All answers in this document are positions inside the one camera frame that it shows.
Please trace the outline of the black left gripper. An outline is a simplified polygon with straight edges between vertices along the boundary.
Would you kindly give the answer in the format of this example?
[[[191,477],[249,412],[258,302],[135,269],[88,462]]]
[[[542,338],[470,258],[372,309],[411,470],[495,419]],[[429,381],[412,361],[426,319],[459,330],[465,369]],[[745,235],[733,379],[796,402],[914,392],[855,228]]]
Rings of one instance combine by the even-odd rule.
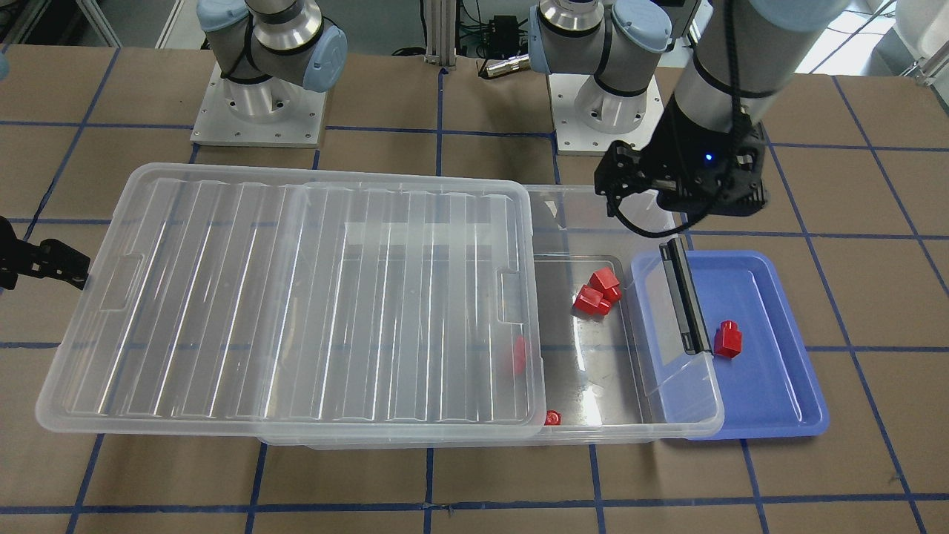
[[[709,202],[711,215],[749,217],[770,202],[763,180],[766,143],[762,125],[748,115],[739,119],[743,138],[733,154],[733,135],[710,131],[692,121],[671,97],[651,141],[641,152],[644,175],[666,180],[658,205],[668,211],[697,216]]]

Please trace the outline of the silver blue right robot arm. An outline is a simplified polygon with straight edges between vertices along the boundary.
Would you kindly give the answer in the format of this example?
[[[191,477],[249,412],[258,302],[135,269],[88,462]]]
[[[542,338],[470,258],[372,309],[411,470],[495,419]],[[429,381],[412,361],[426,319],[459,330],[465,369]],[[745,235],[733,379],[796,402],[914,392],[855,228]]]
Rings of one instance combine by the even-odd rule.
[[[347,54],[315,1],[200,1],[216,70],[191,139],[201,146],[315,148]]]

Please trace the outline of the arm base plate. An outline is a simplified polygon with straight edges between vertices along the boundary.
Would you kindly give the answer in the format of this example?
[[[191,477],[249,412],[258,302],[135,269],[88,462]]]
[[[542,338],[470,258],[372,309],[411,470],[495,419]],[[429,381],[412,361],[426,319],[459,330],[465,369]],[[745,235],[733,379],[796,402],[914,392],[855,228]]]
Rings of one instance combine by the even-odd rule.
[[[549,75],[548,85],[557,152],[567,156],[599,156],[614,141],[644,148],[664,111],[655,78],[633,97],[607,93],[580,74]]]
[[[328,94],[271,79],[242,85],[214,65],[190,140],[200,146],[318,148]]]

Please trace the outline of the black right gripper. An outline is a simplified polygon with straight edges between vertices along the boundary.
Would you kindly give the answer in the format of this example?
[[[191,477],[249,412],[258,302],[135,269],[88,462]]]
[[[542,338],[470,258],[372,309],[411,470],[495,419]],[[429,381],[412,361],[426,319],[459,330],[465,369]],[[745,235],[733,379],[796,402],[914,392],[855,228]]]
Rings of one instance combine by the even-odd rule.
[[[18,239],[13,224],[1,217],[1,287],[13,290],[21,276],[54,278],[82,290],[89,277],[90,257],[63,243],[46,239],[34,245]]]

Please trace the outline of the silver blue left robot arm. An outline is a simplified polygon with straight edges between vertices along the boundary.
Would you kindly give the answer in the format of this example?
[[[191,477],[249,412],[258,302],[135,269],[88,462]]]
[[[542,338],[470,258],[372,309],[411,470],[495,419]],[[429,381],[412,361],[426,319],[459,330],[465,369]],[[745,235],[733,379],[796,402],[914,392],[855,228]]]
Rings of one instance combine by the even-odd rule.
[[[719,1],[649,142],[615,139],[595,170],[607,213],[654,191],[658,206],[748,217],[769,191],[763,115],[844,1]],[[529,11],[532,69],[584,77],[583,121],[613,135],[636,125],[661,54],[673,41],[667,12],[652,1],[541,1]]]

